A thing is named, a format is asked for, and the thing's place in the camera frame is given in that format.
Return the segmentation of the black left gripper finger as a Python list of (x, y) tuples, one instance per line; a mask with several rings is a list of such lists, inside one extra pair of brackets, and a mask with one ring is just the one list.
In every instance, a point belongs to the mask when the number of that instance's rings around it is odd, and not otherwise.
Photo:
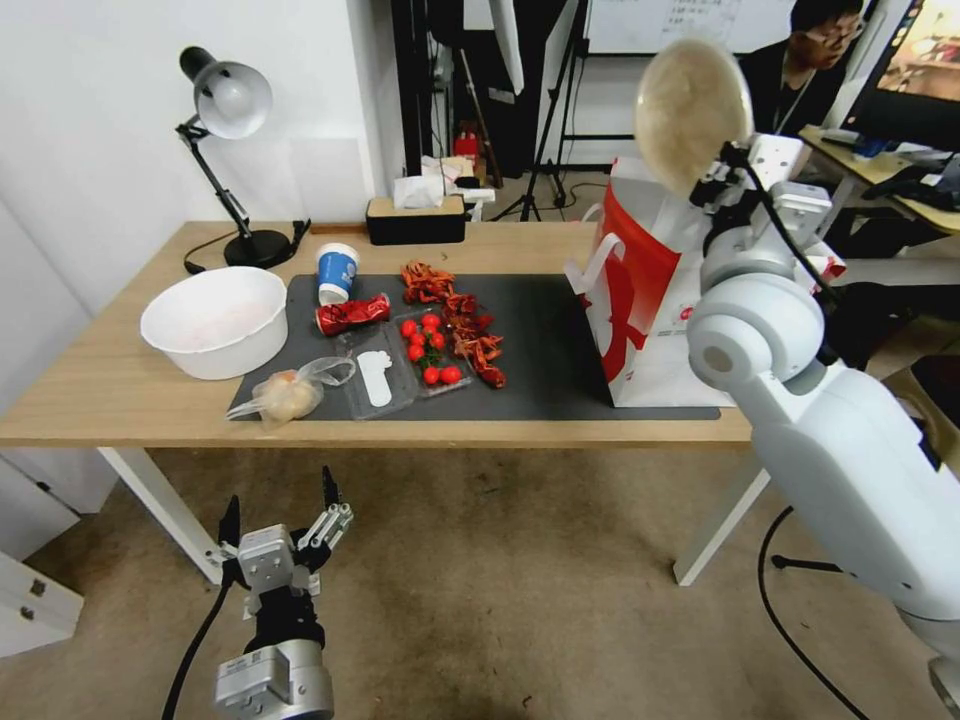
[(234, 494), (218, 522), (216, 549), (209, 553), (209, 559), (215, 563), (233, 560), (237, 556), (241, 537), (240, 500)]
[(342, 499), (339, 486), (328, 465), (322, 468), (324, 510), (299, 539), (299, 549), (334, 550), (354, 519), (353, 509)]

